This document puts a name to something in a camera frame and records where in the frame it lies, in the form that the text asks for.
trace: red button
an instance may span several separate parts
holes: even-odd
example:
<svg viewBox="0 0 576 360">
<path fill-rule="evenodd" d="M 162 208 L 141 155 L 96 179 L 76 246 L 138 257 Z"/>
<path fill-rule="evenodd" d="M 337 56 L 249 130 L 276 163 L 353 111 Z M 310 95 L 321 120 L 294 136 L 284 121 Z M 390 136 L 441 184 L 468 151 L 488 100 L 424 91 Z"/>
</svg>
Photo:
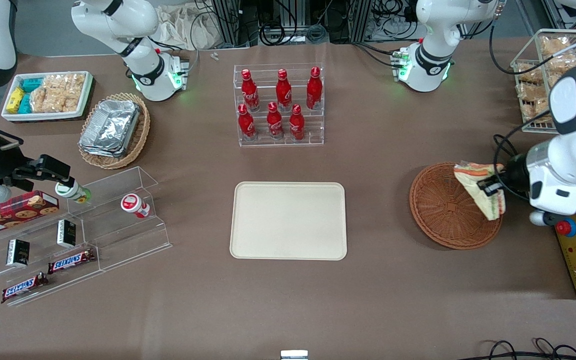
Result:
<svg viewBox="0 0 576 360">
<path fill-rule="evenodd" d="M 572 231 L 572 226 L 568 221 L 563 219 L 555 225 L 555 230 L 561 235 L 568 235 Z"/>
</svg>

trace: wicker basket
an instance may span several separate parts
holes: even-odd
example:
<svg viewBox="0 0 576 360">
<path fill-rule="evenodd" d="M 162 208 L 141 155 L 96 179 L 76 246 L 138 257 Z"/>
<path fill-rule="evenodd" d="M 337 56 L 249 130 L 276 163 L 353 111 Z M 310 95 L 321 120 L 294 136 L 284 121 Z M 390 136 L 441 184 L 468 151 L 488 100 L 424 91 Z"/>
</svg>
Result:
<svg viewBox="0 0 576 360">
<path fill-rule="evenodd" d="M 497 235 L 501 217 L 486 219 L 454 171 L 454 162 L 423 169 L 410 187 L 410 210 L 421 230 L 435 242 L 457 250 L 480 248 Z"/>
<path fill-rule="evenodd" d="M 141 100 L 136 95 L 132 93 L 117 93 L 115 95 L 110 95 L 105 98 L 105 100 L 119 100 L 125 101 L 130 100 L 135 104 L 139 105 L 140 112 L 139 118 L 137 119 L 137 125 L 134 128 L 134 132 L 132 133 L 132 138 L 130 139 L 130 144 L 128 144 L 128 151 L 124 157 L 107 157 L 107 156 L 100 156 L 100 155 L 93 155 L 91 153 L 87 153 L 82 148 L 79 148 L 79 153 L 84 158 L 84 160 L 96 167 L 100 167 L 107 170 L 114 170 L 119 169 L 122 167 L 127 166 L 128 164 L 132 163 L 137 159 L 139 153 L 142 152 L 144 145 L 146 145 L 146 138 L 148 137 L 148 131 L 151 129 L 151 116 L 148 114 L 148 109 L 146 108 L 146 104 L 144 101 Z M 81 130 L 81 134 L 86 131 L 86 127 L 88 127 L 90 123 L 90 118 L 92 114 L 95 112 L 97 107 L 101 104 L 101 101 L 94 106 L 94 108 L 88 113 L 86 117 L 86 122 L 83 125 Z"/>
</svg>

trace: yellow snack box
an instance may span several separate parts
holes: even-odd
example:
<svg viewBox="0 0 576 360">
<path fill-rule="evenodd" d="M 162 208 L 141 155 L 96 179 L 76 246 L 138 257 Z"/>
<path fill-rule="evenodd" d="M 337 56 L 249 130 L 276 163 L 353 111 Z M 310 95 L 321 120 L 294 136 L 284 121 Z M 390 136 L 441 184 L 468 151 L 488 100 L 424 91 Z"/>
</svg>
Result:
<svg viewBox="0 0 576 360">
<path fill-rule="evenodd" d="M 6 111 L 10 114 L 16 114 L 19 111 L 19 105 L 21 104 L 21 100 L 23 98 L 24 91 L 20 87 L 14 89 L 6 103 Z"/>
</svg>

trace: white plastic bag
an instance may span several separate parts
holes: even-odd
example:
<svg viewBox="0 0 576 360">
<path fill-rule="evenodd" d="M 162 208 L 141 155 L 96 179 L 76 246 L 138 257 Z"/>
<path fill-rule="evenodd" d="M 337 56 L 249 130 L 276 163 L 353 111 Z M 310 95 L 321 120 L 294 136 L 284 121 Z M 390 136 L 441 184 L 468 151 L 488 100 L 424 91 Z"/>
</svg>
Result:
<svg viewBox="0 0 576 360">
<path fill-rule="evenodd" d="M 159 5 L 156 8 L 159 18 L 158 36 L 154 36 L 153 39 L 187 50 L 195 50 L 195 46 L 205 50 L 220 44 L 222 35 L 217 27 L 217 17 L 213 12 L 201 14 L 208 11 L 206 7 L 211 7 L 212 3 L 206 1 L 196 4 L 191 1 L 181 5 Z M 190 41 L 190 27 L 193 21 L 192 41 Z"/>
</svg>

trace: clear acrylic display stand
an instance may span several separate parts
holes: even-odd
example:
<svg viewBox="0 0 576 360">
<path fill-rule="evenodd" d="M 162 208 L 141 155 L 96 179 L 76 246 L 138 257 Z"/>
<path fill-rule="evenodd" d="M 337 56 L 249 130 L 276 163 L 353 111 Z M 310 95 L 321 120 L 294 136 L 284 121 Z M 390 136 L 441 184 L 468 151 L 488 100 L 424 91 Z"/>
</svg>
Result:
<svg viewBox="0 0 576 360">
<path fill-rule="evenodd" d="M 306 85 L 311 78 L 311 68 L 314 66 L 321 69 L 320 79 L 324 85 L 324 91 L 321 94 L 321 110 L 313 111 L 306 107 Z M 257 132 L 257 139 L 254 141 L 245 141 L 242 130 L 237 122 L 239 114 L 237 106 L 244 103 L 242 94 L 242 70 L 248 69 L 252 75 L 252 80 L 256 84 L 259 92 L 259 111 L 250 112 L 254 119 L 254 128 Z M 277 101 L 277 71 L 286 69 L 288 71 L 288 81 L 292 86 L 292 103 L 301 105 L 301 113 L 305 120 L 304 139 L 294 141 L 290 135 L 290 112 L 281 114 L 284 136 L 282 139 L 275 140 L 270 137 L 268 129 L 268 103 Z M 317 146 L 324 144 L 324 111 L 325 111 L 325 76 L 322 63 L 293 63 L 293 64 L 247 64 L 236 65 L 233 74 L 233 87 L 235 96 L 235 126 L 237 126 L 237 136 L 239 146 Z"/>
<path fill-rule="evenodd" d="M 5 282 L 2 282 L 2 289 L 29 280 L 39 272 L 47 274 L 48 263 L 68 258 L 85 249 L 92 249 L 96 257 L 94 261 L 46 275 L 48 284 L 14 296 L 7 300 L 6 304 L 16 306 L 37 300 L 144 256 L 170 248 L 172 245 L 169 242 L 166 225 L 157 216 L 153 196 L 148 191 L 157 184 L 157 181 L 139 166 L 131 168 L 84 185 L 92 194 L 87 203 L 76 203 L 71 200 L 66 202 L 60 198 L 62 204 L 66 203 L 66 212 L 50 217 L 47 221 L 33 223 L 21 230 L 12 228 L 0 232 L 0 278 L 5 279 Z M 135 214 L 122 210 L 121 199 L 128 193 L 137 194 L 150 205 L 150 214 L 146 218 L 138 218 Z M 61 219 L 71 221 L 77 226 L 77 244 L 74 248 L 64 248 L 57 244 L 57 227 Z M 11 239 L 30 243 L 27 266 L 23 268 L 6 266 L 8 244 Z"/>
</svg>

